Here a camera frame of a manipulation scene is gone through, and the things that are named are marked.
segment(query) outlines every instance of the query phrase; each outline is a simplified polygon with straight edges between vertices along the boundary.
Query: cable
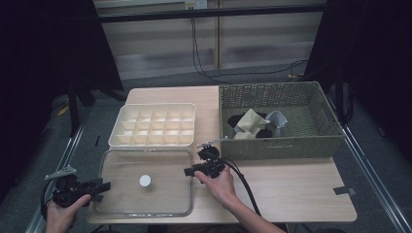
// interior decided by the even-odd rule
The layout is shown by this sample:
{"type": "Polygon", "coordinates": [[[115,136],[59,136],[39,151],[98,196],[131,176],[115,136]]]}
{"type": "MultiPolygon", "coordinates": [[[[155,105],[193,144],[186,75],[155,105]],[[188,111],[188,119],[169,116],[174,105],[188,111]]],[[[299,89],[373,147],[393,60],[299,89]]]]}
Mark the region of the cable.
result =
{"type": "Polygon", "coordinates": [[[258,209],[258,204],[257,204],[257,202],[256,202],[256,200],[255,200],[255,196],[254,196],[254,194],[252,193],[252,190],[251,190],[251,188],[249,187],[249,184],[248,184],[248,182],[246,181],[245,176],[240,172],[239,168],[236,166],[236,164],[234,164],[233,161],[230,160],[230,162],[233,163],[234,165],[230,164],[229,162],[227,162],[227,161],[226,161],[225,159],[223,159],[223,158],[220,158],[219,160],[222,161],[225,165],[229,166],[229,167],[237,174],[237,176],[239,177],[240,181],[242,181],[243,185],[245,186],[246,191],[248,192],[249,198],[251,199],[251,202],[252,202],[252,205],[254,206],[255,212],[256,212],[259,216],[261,216],[260,210],[258,209]]]}
{"type": "Polygon", "coordinates": [[[276,70],[276,71],[269,71],[269,72],[244,72],[244,73],[228,73],[228,74],[219,74],[219,75],[208,75],[201,64],[200,61],[200,56],[199,56],[199,51],[197,47],[197,39],[196,39],[196,25],[194,23],[194,19],[191,19],[191,37],[192,37],[192,61],[193,61],[193,66],[194,69],[196,69],[196,72],[203,76],[208,78],[209,80],[213,82],[218,82],[218,83],[226,83],[226,84],[232,84],[224,81],[217,81],[214,80],[215,78],[219,77],[224,77],[224,76],[237,76],[237,75],[271,75],[271,74],[276,74],[276,73],[281,73],[284,71],[292,70],[293,67],[298,66],[302,64],[303,62],[308,61],[307,59],[305,60],[296,60],[294,61],[288,68],[281,69],[281,70],[276,70]],[[199,64],[200,70],[197,68],[196,62],[195,62],[195,57],[197,56],[197,62],[199,64]]]}

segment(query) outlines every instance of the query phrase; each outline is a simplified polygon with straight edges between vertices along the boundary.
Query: woven storage basket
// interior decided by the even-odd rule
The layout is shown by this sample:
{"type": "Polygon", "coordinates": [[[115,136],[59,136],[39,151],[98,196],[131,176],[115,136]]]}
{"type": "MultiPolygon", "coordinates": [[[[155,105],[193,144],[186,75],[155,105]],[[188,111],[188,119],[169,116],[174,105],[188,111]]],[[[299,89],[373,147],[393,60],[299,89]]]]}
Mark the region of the woven storage basket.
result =
{"type": "Polygon", "coordinates": [[[222,157],[234,160],[314,158],[333,156],[345,135],[320,85],[262,83],[220,86],[222,157]],[[253,109],[269,114],[280,111],[287,119],[280,137],[234,140],[227,120],[253,109]]]}

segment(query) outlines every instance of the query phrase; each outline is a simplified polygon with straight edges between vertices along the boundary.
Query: wall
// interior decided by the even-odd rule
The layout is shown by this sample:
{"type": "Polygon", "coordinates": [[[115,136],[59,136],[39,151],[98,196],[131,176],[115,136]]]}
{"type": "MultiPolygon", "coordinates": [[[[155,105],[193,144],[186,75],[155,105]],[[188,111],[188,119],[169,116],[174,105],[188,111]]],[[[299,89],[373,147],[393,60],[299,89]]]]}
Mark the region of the wall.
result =
{"type": "MultiPolygon", "coordinates": [[[[318,4],[325,0],[209,0],[208,8],[318,4]]],[[[100,15],[178,11],[184,1],[94,1],[100,15]]],[[[309,57],[322,13],[197,18],[204,70],[291,63],[309,57]]],[[[194,72],[190,19],[104,23],[123,80],[194,72]]]]}

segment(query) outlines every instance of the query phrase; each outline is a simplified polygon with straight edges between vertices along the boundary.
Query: small white cylinder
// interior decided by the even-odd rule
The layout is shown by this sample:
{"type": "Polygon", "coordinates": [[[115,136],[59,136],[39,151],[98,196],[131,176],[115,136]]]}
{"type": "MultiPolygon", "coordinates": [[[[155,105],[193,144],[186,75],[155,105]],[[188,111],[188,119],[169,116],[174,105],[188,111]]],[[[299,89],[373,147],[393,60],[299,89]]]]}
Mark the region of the small white cylinder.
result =
{"type": "Polygon", "coordinates": [[[149,177],[148,175],[143,175],[140,178],[140,185],[141,186],[149,186],[149,184],[151,184],[151,181],[152,181],[151,177],[149,177]]]}

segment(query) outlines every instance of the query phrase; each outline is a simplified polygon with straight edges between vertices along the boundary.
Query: white ice cube tray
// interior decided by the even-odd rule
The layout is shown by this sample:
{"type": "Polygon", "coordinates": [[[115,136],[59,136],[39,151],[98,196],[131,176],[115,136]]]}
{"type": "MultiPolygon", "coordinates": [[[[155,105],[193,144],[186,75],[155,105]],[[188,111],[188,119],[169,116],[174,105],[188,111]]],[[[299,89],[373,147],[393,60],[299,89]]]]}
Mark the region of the white ice cube tray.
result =
{"type": "Polygon", "coordinates": [[[193,143],[193,104],[124,105],[109,139],[113,148],[187,147],[193,143]]]}

